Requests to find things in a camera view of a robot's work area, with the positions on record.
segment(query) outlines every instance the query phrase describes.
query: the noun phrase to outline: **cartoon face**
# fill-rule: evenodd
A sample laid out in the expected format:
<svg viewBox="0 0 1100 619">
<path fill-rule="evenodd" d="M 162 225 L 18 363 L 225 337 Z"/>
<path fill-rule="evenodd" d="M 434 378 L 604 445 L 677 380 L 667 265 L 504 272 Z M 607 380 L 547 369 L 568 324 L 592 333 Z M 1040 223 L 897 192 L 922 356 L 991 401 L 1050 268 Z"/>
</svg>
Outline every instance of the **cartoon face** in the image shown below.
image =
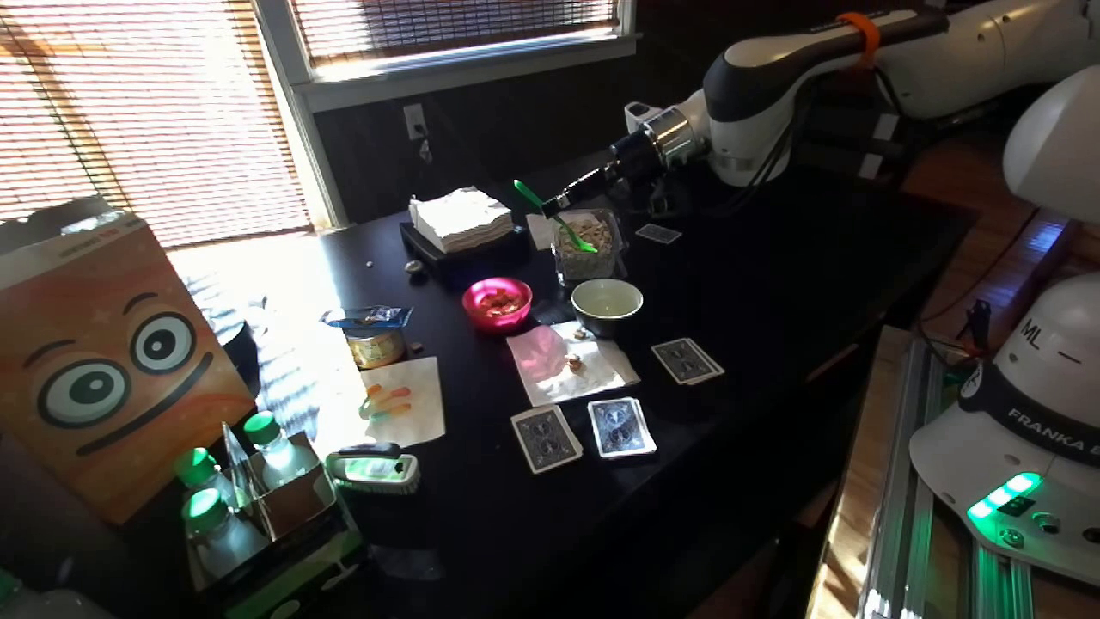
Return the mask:
<svg viewBox="0 0 1100 619">
<path fill-rule="evenodd" d="M 0 329 L 0 432 L 110 514 L 251 408 L 149 229 L 0 288 Z"/>
</svg>

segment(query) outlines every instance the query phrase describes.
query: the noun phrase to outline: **cable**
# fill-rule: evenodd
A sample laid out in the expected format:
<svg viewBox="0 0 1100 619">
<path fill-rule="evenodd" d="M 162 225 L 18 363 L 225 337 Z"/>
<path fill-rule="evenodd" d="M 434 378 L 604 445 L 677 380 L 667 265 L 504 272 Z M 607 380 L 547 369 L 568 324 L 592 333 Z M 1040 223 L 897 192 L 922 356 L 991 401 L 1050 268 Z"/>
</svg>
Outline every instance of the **cable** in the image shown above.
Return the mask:
<svg viewBox="0 0 1100 619">
<path fill-rule="evenodd" d="M 783 157 L 786 143 L 795 134 L 795 116 L 786 121 L 786 127 L 780 131 L 780 138 L 771 143 L 771 152 L 764 155 L 761 169 L 752 171 L 752 178 L 747 182 L 743 192 L 733 196 L 733 210 L 723 210 L 725 217 L 743 213 L 757 196 L 761 186 L 771 178 L 771 171 L 776 169 L 776 161 Z"/>
<path fill-rule="evenodd" d="M 917 339 L 925 339 L 925 346 L 936 353 L 936 362 L 943 363 L 943 369 L 953 369 L 957 362 L 948 362 L 943 350 L 937 350 L 937 345 L 929 337 L 929 329 L 917 324 Z"/>
<path fill-rule="evenodd" d="M 651 218 L 670 218 L 692 213 L 692 196 L 689 190 L 675 178 L 677 169 L 667 169 L 657 182 L 653 192 L 643 207 Z"/>
<path fill-rule="evenodd" d="M 991 261 L 953 302 L 937 304 L 936 312 L 917 316 L 917 326 L 925 326 L 925 324 L 953 312 L 979 283 L 987 283 L 991 272 L 1004 261 L 1004 254 L 1006 254 L 1006 251 L 1023 236 L 1023 229 L 1035 223 L 1035 217 L 1039 217 L 1039 210 L 1032 210 L 1032 213 L 1023 217 L 1023 223 L 1016 225 L 1016 232 L 1012 232 L 1012 241 L 992 254 L 992 261 Z"/>
<path fill-rule="evenodd" d="M 895 90 L 895 77 L 890 77 L 885 69 L 874 69 L 874 74 L 877 74 L 877 81 L 887 90 L 890 108 L 895 108 L 902 121 L 911 121 L 911 116 L 905 114 L 905 106 L 902 106 L 902 97 L 897 97 L 897 90 Z"/>
</svg>

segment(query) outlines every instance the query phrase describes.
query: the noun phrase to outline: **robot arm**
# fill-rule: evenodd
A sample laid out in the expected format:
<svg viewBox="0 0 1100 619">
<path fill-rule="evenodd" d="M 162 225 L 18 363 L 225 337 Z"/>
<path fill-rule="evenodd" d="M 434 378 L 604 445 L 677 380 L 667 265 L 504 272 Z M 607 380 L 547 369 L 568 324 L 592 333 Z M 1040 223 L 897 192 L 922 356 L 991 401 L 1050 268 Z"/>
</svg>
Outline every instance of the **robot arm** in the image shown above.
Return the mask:
<svg viewBox="0 0 1100 619">
<path fill-rule="evenodd" d="M 1095 19 L 1100 0 L 991 0 L 960 14 L 887 9 L 734 42 L 684 102 L 628 102 L 628 134 L 556 207 L 614 182 L 647 182 L 689 157 L 705 157 L 725 186 L 776 178 L 796 91 L 815 74 L 874 65 L 902 114 L 936 121 L 1100 61 Z"/>
<path fill-rule="evenodd" d="M 1004 143 L 1004 182 L 1032 207 L 1100 223 L 1100 65 L 1040 91 Z"/>
</svg>

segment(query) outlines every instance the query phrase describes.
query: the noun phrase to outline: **cardboard box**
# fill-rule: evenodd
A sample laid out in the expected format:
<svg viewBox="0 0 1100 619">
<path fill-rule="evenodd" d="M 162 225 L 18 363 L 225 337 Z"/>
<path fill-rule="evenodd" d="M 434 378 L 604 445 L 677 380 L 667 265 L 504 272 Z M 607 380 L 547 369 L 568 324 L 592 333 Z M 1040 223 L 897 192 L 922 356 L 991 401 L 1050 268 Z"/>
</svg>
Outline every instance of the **cardboard box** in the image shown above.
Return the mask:
<svg viewBox="0 0 1100 619">
<path fill-rule="evenodd" d="M 151 225 L 100 199 L 0 225 L 0 437 L 110 521 L 251 390 Z"/>
</svg>

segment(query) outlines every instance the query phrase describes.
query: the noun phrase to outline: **small bottle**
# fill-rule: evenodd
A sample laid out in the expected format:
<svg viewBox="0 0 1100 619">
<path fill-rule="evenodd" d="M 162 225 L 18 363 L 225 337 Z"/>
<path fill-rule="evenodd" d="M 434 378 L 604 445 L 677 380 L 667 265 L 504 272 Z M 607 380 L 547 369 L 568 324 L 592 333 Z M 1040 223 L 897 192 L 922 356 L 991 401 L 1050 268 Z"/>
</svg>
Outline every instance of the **small bottle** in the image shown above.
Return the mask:
<svg viewBox="0 0 1100 619">
<path fill-rule="evenodd" d="M 308 453 L 296 441 L 289 441 L 272 413 L 251 413 L 245 418 L 245 437 L 260 450 L 266 456 L 266 489 L 289 486 L 292 478 L 308 472 Z"/>
<path fill-rule="evenodd" d="M 235 514 L 217 489 L 194 492 L 181 505 L 181 519 L 189 542 L 213 582 L 269 547 L 269 537 L 251 519 Z"/>
<path fill-rule="evenodd" d="M 230 513 L 239 510 L 235 482 L 221 472 L 207 445 L 189 445 L 176 465 L 176 478 L 186 492 L 217 489 Z"/>
</svg>

